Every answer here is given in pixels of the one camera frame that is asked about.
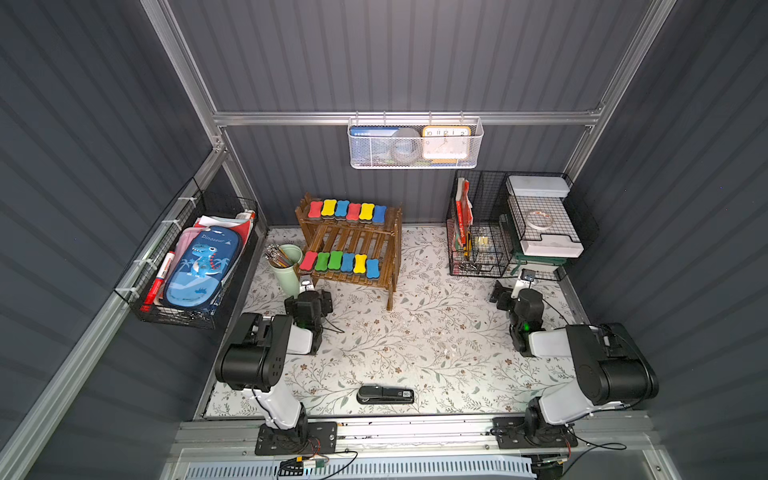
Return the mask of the wooden two-tier shelf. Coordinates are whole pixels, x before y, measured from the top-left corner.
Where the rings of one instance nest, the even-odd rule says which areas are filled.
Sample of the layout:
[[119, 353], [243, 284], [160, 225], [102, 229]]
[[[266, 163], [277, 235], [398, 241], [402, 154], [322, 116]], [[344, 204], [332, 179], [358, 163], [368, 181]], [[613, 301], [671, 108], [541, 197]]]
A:
[[310, 202], [320, 200], [324, 199], [305, 194], [295, 209], [306, 242], [304, 254], [308, 251], [366, 254], [368, 259], [379, 260], [381, 275], [379, 279], [368, 279], [366, 273], [358, 275], [340, 270], [304, 272], [299, 267], [298, 272], [310, 276], [313, 281], [324, 279], [383, 289], [387, 294], [387, 309], [392, 310], [402, 260], [402, 209], [386, 206], [386, 221], [383, 225], [360, 220], [350, 222], [335, 217], [309, 219], [307, 213]]

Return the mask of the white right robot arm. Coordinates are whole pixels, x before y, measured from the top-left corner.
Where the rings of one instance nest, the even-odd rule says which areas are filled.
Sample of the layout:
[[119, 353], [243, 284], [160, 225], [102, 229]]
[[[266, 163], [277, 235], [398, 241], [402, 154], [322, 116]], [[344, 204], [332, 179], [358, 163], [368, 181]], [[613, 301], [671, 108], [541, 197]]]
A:
[[575, 379], [529, 401], [519, 420], [494, 421], [501, 448], [574, 446], [569, 427], [594, 412], [629, 409], [659, 392], [658, 378], [619, 323], [543, 326], [545, 301], [532, 288], [494, 284], [490, 301], [508, 314], [515, 350], [528, 358], [569, 358]]

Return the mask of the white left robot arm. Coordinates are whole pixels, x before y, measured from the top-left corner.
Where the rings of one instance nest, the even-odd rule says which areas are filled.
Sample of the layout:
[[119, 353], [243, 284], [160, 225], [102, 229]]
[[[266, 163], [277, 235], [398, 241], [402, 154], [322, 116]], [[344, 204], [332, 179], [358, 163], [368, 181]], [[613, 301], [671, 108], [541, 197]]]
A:
[[308, 290], [284, 301], [286, 312], [273, 317], [243, 313], [215, 364], [216, 380], [240, 392], [263, 416], [267, 435], [258, 454], [296, 453], [311, 447], [306, 408], [283, 381], [290, 355], [315, 355], [323, 338], [322, 322], [333, 312], [332, 296]]

